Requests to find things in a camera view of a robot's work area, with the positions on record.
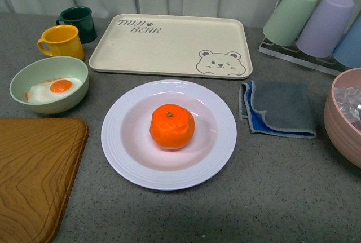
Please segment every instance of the egg white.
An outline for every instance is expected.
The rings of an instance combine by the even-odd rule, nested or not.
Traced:
[[[73,86],[65,92],[52,92],[50,86],[61,79],[66,79],[73,83]],[[77,78],[56,78],[49,81],[43,81],[30,88],[30,91],[26,93],[26,97],[29,103],[43,104],[53,102],[70,95],[73,91],[78,89],[81,85],[81,80]]]

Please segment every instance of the green bowl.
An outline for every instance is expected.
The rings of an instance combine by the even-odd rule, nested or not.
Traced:
[[[78,78],[82,84],[68,96],[44,104],[28,103],[25,93],[40,82],[53,78]],[[77,105],[89,87],[89,71],[86,64],[74,57],[56,56],[36,61],[23,68],[10,83],[10,95],[26,108],[44,114],[66,111]]]

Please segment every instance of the blue towel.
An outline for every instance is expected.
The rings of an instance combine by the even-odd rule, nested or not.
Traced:
[[[302,83],[250,81],[240,87],[239,116],[252,133],[313,139],[316,124],[307,86]]]

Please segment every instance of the mug handle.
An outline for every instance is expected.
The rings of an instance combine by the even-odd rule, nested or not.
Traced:
[[[44,48],[43,42],[44,42],[43,39],[39,39],[39,40],[38,40],[38,48],[39,48],[39,50],[40,50],[42,53],[44,53],[45,55],[47,55],[47,56],[53,56],[53,54],[52,54],[51,52],[49,52],[48,50],[46,50],[46,49]]]
[[[62,20],[61,18],[58,18],[58,19],[56,20],[56,24],[57,24],[57,25],[60,25],[60,24],[61,24],[61,23],[60,23],[61,21],[63,21],[63,20]]]

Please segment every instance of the table surface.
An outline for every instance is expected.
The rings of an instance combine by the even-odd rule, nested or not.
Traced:
[[[55,16],[0,14],[0,117],[51,117],[26,110],[8,91],[14,75],[45,58],[37,48]],[[83,45],[89,57],[111,19],[94,19],[98,37]],[[323,109],[334,76],[258,52],[262,29],[245,28],[253,73],[243,81],[99,73],[90,68],[89,91],[57,117],[83,119],[90,135],[54,242],[361,242],[361,169],[329,140]],[[109,108],[147,82],[181,79],[203,85],[230,107],[237,141],[214,177],[180,191],[133,184],[108,163],[100,140]],[[239,87],[267,79],[307,84],[316,139],[251,134],[239,120]]]

